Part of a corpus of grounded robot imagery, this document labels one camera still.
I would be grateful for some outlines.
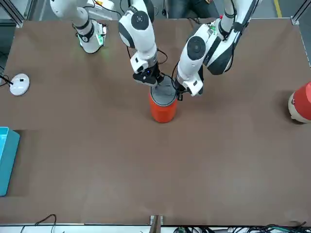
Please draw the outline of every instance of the white robotic arm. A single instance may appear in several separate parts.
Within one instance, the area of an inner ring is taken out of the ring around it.
[[[261,0],[224,0],[225,14],[210,24],[203,24],[189,38],[181,54],[175,86],[197,95],[203,87],[198,71],[204,64],[213,75],[228,71],[234,49]]]
[[[95,53],[104,45],[106,27],[89,18],[83,8],[87,0],[50,0],[50,5],[59,18],[72,21],[85,52]]]
[[[136,49],[131,57],[134,79],[149,86],[161,82],[157,63],[157,47],[152,22],[155,10],[151,0],[134,0],[119,20],[119,35],[123,43]]]

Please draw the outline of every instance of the metal frame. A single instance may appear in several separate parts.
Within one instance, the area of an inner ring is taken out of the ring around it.
[[[163,225],[163,216],[152,215],[150,217],[152,222],[149,233],[161,233],[161,225]]]
[[[21,28],[23,26],[23,21],[26,18],[19,12],[14,4],[10,0],[0,0],[0,5],[16,23],[16,26]]]
[[[291,17],[293,25],[299,25],[299,19],[306,12],[306,9],[311,5],[311,0],[305,0],[302,6],[298,9],[296,14]]]

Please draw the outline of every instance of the red object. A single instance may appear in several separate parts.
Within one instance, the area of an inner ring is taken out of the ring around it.
[[[160,106],[154,102],[151,94],[149,93],[149,103],[151,115],[157,122],[168,123],[174,118],[177,109],[177,100],[174,100],[168,106]]]
[[[294,93],[294,106],[304,119],[311,120],[311,82]]]

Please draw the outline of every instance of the blue container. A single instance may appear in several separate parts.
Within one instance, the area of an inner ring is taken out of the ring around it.
[[[19,138],[8,127],[0,127],[0,197],[8,190]]]

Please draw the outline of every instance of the brown tabletop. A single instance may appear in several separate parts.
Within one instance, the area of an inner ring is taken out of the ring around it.
[[[184,96],[169,124],[149,113],[116,22],[96,54],[69,22],[25,22],[6,66],[24,72],[22,97],[0,90],[2,126],[21,135],[0,223],[311,225],[311,125],[291,122],[287,100],[310,80],[298,26],[252,20],[232,69]],[[154,22],[171,74],[188,20]]]

